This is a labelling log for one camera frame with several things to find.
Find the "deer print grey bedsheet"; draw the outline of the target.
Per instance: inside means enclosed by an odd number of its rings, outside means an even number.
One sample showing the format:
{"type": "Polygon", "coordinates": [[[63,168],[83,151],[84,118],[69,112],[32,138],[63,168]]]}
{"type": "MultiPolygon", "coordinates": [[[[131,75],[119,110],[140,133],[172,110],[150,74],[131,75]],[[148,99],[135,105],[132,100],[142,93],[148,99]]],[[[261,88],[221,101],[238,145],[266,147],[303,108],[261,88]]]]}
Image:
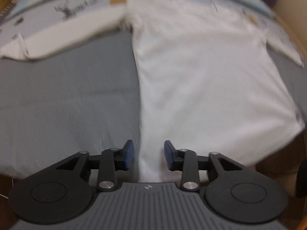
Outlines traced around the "deer print grey bedsheet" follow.
{"type": "Polygon", "coordinates": [[[132,30],[138,59],[177,53],[210,56],[246,51],[263,55],[267,47],[299,61],[298,52],[270,31],[253,25],[240,12],[213,0],[65,0],[41,10],[44,22],[25,37],[11,22],[3,34],[12,40],[1,46],[1,57],[31,61],[44,59],[116,29],[132,30]]]}

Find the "white t-shirt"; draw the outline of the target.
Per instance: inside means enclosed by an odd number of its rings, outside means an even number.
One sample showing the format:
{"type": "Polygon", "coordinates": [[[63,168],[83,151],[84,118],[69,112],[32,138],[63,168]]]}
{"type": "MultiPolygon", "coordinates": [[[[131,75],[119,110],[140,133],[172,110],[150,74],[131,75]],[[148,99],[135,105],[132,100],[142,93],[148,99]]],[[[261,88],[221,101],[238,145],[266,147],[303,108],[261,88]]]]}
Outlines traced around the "white t-shirt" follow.
{"type": "Polygon", "coordinates": [[[130,179],[172,182],[163,143],[254,165],[306,126],[281,68],[298,53],[240,13],[189,0],[127,0],[24,37],[2,26],[1,174],[136,145],[130,179]]]}

